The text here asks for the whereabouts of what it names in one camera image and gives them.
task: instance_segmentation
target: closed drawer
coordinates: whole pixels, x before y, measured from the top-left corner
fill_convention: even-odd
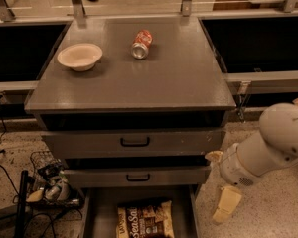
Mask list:
[[[146,169],[65,170],[74,188],[128,187],[205,183],[210,166]]]
[[[195,199],[190,186],[102,188],[87,194],[83,225],[79,237],[116,237],[117,205],[164,197],[172,200],[172,222],[175,237],[200,238]]]
[[[170,132],[45,132],[43,140],[56,158],[106,158],[199,155],[217,150],[224,129]]]

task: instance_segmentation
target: black pole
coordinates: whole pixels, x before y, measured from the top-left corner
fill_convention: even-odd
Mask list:
[[[17,208],[16,228],[14,231],[14,238],[23,238],[24,235],[24,221],[26,214],[26,199],[27,199],[27,183],[28,171],[21,171],[19,200]]]

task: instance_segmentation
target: speckled gray floor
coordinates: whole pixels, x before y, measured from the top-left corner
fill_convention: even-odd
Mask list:
[[[248,116],[248,122],[232,121],[227,124],[227,134],[223,149],[234,142],[240,142],[257,129],[256,116]],[[34,151],[47,150],[41,141],[41,131],[34,120],[5,121],[8,132],[2,137],[0,164],[19,188],[21,170],[33,171],[30,155]],[[241,204],[234,215],[225,223],[215,225],[211,216],[215,208],[215,195],[224,181],[220,178],[217,166],[209,176],[196,200],[199,228],[203,238],[298,238],[298,166],[268,174],[261,183],[250,187],[243,193]],[[0,169],[0,209],[13,205],[15,192]],[[58,211],[46,210],[52,216]],[[0,220],[0,238],[13,237],[15,218]],[[49,224],[46,216],[34,219],[28,226],[26,237],[40,237]],[[57,237],[78,237],[80,215],[73,211],[55,222]],[[45,237],[53,237],[51,228]]]

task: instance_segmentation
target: gray tabletop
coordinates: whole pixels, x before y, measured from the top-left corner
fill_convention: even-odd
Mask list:
[[[153,36],[149,56],[135,59],[131,44],[139,30]],[[103,50],[96,66],[72,71],[58,52],[77,43]],[[74,21],[31,94],[29,113],[137,109],[232,109],[235,103],[196,17],[88,18]]]

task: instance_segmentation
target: soda can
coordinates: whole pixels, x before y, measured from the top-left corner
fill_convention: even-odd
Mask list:
[[[148,30],[139,31],[131,46],[131,54],[139,60],[147,58],[151,43],[152,36],[150,32]]]

